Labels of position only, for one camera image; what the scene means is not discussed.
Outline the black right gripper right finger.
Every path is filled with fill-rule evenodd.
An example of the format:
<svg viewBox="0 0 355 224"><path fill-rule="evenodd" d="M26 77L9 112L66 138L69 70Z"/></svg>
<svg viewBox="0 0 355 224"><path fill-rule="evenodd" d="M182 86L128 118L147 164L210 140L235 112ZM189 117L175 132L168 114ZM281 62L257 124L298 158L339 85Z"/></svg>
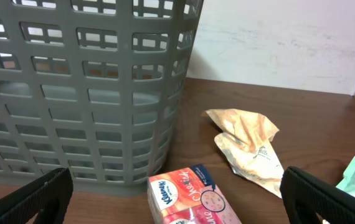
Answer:
<svg viewBox="0 0 355 224"><path fill-rule="evenodd" d="M355 223L355 197L298 167L288 167L280 186L291 224Z"/></svg>

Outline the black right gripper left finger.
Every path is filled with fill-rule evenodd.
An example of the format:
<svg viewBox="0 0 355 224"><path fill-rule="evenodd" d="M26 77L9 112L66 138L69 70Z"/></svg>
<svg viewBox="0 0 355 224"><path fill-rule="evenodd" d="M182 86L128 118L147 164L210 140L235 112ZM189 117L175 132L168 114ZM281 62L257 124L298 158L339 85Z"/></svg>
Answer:
<svg viewBox="0 0 355 224"><path fill-rule="evenodd" d="M57 168L0 199L0 223L63 223L73 193L68 168Z"/></svg>

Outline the beige paper bag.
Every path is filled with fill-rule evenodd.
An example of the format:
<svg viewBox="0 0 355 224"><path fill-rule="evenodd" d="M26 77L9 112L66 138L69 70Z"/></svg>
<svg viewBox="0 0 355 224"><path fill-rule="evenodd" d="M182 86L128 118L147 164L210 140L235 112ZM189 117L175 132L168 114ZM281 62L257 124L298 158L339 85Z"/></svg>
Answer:
<svg viewBox="0 0 355 224"><path fill-rule="evenodd" d="M284 169L271 142L279 129L264 115L238 109L211 109L209 117L222 132L214 138L233 173L281 197Z"/></svg>

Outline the Kleenex tissue multipack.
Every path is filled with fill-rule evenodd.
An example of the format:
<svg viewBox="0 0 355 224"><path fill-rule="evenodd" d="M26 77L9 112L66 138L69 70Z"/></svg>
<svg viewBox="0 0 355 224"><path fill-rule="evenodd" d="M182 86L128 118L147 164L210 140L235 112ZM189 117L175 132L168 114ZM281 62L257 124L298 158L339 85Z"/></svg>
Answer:
<svg viewBox="0 0 355 224"><path fill-rule="evenodd" d="M147 193L158 224L241 224L202 164L149 177Z"/></svg>

